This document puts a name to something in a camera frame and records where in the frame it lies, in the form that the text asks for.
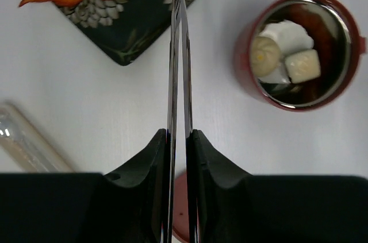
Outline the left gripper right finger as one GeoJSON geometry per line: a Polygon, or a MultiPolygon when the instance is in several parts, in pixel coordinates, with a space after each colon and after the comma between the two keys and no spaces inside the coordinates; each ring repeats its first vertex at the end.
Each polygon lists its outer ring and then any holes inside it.
{"type": "Polygon", "coordinates": [[[200,130],[186,139],[190,242],[249,242],[248,172],[219,152],[200,130]]]}

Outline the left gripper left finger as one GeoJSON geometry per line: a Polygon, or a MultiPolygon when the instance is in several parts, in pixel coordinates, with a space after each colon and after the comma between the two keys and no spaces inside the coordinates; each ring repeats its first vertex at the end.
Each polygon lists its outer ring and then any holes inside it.
{"type": "Polygon", "coordinates": [[[166,211],[166,131],[159,129],[148,145],[107,174],[104,242],[163,242],[166,211]]]}

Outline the red round lid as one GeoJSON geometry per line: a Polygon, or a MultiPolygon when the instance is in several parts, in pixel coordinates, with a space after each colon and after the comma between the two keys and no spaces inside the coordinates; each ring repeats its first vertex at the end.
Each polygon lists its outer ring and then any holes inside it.
{"type": "Polygon", "coordinates": [[[172,234],[180,242],[189,242],[186,171],[182,172],[174,182],[172,234]]]}

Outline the toy white mushroom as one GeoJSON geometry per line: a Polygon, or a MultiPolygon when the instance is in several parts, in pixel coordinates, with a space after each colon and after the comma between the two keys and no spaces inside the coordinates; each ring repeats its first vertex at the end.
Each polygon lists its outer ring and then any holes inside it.
{"type": "Polygon", "coordinates": [[[250,62],[255,76],[264,77],[272,73],[281,61],[281,50],[268,37],[257,36],[251,45],[250,62]]]}

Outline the toy sushi roll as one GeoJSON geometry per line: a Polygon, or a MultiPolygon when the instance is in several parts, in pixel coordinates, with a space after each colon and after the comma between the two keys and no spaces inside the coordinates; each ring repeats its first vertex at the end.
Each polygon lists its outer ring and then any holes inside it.
{"type": "Polygon", "coordinates": [[[301,51],[285,59],[287,74],[293,84],[307,82],[321,76],[321,66],[315,49],[301,51]]]}

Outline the toy fried egg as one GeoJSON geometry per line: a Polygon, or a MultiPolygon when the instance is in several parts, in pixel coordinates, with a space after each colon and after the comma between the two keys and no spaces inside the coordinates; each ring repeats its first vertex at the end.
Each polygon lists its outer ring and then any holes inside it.
{"type": "Polygon", "coordinates": [[[264,77],[256,77],[262,83],[290,84],[291,81],[284,65],[285,57],[312,49],[314,40],[301,25],[289,20],[267,24],[257,36],[273,39],[279,46],[282,55],[278,67],[272,73],[264,77]]]}

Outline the red steel lunch box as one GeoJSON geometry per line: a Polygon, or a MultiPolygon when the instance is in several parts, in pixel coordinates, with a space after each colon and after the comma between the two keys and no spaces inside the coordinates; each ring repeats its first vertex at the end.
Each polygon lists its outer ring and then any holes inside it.
{"type": "Polygon", "coordinates": [[[314,110],[350,85],[366,42],[338,0],[277,0],[239,34],[235,74],[255,99],[314,110]]]}

